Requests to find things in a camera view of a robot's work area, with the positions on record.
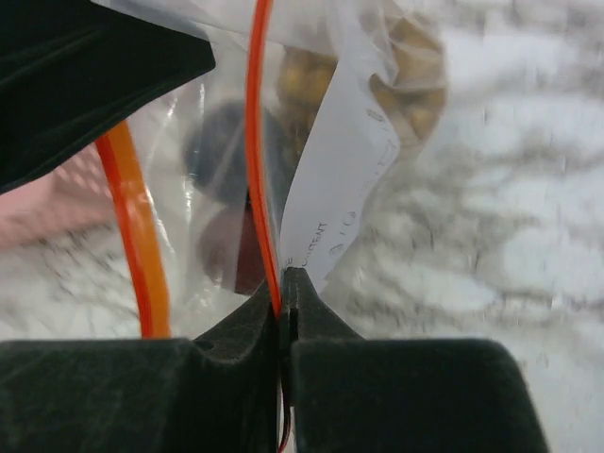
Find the white paper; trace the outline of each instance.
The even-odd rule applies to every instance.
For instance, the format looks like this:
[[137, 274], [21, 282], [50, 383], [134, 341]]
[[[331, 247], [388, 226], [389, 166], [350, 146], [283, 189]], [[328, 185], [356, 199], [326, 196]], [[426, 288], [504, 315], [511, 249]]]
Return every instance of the white paper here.
[[280, 233], [280, 262], [307, 270], [320, 292], [357, 237], [367, 195], [400, 140], [359, 73], [340, 60], [297, 167]]

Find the pink basket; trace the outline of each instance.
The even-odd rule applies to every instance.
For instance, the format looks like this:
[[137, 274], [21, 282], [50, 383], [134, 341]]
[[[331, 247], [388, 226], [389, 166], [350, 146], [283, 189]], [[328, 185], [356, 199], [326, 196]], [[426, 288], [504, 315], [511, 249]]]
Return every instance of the pink basket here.
[[49, 175], [0, 195], [0, 249], [113, 219], [103, 165], [89, 145]]

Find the dark round object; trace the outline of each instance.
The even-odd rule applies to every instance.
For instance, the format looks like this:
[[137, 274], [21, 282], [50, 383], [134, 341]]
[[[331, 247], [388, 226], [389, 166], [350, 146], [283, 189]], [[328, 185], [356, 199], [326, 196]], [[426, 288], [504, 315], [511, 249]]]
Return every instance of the dark round object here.
[[253, 294], [264, 280], [264, 265], [250, 209], [243, 216], [226, 208], [206, 226], [197, 246], [204, 270], [213, 281], [220, 281], [230, 262], [230, 247], [239, 240], [235, 288], [237, 294]]
[[[204, 117], [204, 121], [185, 143], [184, 164], [195, 187], [230, 206], [243, 202], [247, 193], [245, 162], [245, 103], [233, 101], [218, 107]], [[265, 159], [271, 185], [283, 185], [283, 177], [292, 169], [283, 164], [285, 136], [277, 119], [263, 111]], [[289, 190], [278, 187], [280, 192]]]

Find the white marble surface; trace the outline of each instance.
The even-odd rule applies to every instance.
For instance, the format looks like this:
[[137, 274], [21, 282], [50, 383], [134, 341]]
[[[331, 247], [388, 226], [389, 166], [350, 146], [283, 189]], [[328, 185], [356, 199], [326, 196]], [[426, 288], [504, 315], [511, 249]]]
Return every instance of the white marble surface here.
[[[416, 165], [379, 187], [325, 299], [370, 338], [502, 342], [552, 451], [599, 452], [604, 2], [416, 3], [444, 24], [447, 110]], [[0, 255], [0, 285], [2, 339], [138, 332], [115, 226]], [[236, 305], [201, 299], [200, 331]]]

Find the brown beads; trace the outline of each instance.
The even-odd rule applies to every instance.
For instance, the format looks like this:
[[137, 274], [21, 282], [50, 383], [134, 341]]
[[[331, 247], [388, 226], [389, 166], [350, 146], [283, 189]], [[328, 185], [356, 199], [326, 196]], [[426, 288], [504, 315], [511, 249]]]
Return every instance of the brown beads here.
[[[397, 73], [388, 84], [373, 74], [367, 81], [401, 140], [401, 152], [429, 136], [445, 105], [445, 61], [441, 43], [422, 18], [388, 17], [392, 59]], [[278, 117], [291, 139], [287, 159], [296, 165], [337, 65], [334, 57], [286, 48], [277, 93]]]

